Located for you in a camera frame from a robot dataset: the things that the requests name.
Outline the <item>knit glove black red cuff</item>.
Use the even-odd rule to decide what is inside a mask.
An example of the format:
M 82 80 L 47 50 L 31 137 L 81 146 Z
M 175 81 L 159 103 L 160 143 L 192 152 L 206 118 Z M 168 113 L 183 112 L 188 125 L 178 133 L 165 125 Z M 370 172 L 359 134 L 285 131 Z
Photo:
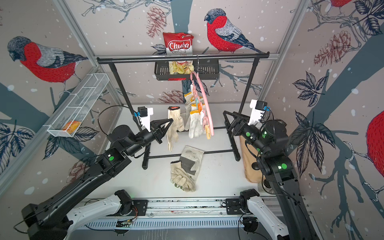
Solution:
M 181 116 L 181 109 L 178 106 L 168 107 L 168 118 L 173 119 L 168 131 L 167 131 L 167 141 L 168 149 L 172 152 L 174 143 L 179 140 L 177 131 L 182 132 L 185 130 L 184 119 Z

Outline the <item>knit glove yellow cuff bottom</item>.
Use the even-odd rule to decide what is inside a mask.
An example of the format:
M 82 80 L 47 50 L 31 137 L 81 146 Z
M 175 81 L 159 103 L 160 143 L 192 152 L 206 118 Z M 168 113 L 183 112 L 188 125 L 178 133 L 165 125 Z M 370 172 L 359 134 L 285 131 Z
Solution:
M 190 112 L 190 128 L 189 128 L 189 138 L 198 138 L 201 136 L 204 131 L 200 120 L 200 112 L 198 110 Z

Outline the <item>pink clip hanger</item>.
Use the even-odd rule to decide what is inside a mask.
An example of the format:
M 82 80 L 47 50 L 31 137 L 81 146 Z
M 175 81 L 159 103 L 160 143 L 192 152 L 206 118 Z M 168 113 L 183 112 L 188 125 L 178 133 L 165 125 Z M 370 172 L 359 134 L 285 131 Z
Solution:
M 199 73 L 192 71 L 190 73 L 190 79 L 192 81 L 191 91 L 194 95 L 196 106 L 198 107 L 198 111 L 200 112 L 200 120 L 205 131 L 205 125 L 209 125 L 211 129 L 211 137 L 214 135 L 214 126 L 212 115 L 209 107 L 209 103 L 207 100 L 207 95 L 203 86 L 203 83 L 200 79 Z

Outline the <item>beige glove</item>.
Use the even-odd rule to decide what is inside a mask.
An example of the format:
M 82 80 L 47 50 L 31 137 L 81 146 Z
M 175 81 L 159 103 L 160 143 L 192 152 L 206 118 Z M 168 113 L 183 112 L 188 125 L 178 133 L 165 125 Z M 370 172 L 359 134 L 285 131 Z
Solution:
M 186 146 L 178 161 L 171 162 L 171 183 L 185 192 L 195 192 L 204 151 Z

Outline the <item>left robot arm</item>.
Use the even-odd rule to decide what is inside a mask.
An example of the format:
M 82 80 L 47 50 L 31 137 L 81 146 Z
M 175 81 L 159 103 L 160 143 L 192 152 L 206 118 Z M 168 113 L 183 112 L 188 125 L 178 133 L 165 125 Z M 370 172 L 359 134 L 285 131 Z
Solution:
M 125 190 L 115 192 L 104 200 L 77 208 L 85 197 L 99 186 L 117 176 L 132 161 L 130 157 L 150 145 L 162 143 L 173 119 L 150 122 L 150 128 L 134 134 L 127 125 L 116 127 L 107 138 L 110 148 L 99 155 L 83 176 L 63 188 L 48 200 L 22 209 L 27 234 L 31 240 L 64 240 L 74 230 L 101 217 L 120 213 L 127 215 L 132 199 Z

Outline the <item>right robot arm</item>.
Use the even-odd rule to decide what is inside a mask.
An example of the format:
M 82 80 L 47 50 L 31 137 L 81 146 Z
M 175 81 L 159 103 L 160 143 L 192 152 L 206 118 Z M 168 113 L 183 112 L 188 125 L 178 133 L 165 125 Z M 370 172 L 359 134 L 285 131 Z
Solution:
M 285 152 L 289 137 L 282 120 L 268 120 L 258 129 L 250 125 L 250 117 L 223 112 L 233 121 L 227 124 L 231 136 L 242 136 L 246 146 L 252 146 L 258 154 L 252 164 L 258 168 L 272 187 L 279 201 L 285 221 L 282 222 L 264 203 L 255 189 L 240 193 L 239 202 L 244 213 L 254 215 L 274 240 L 317 240 L 319 235 L 312 224 L 303 201 L 298 175 Z

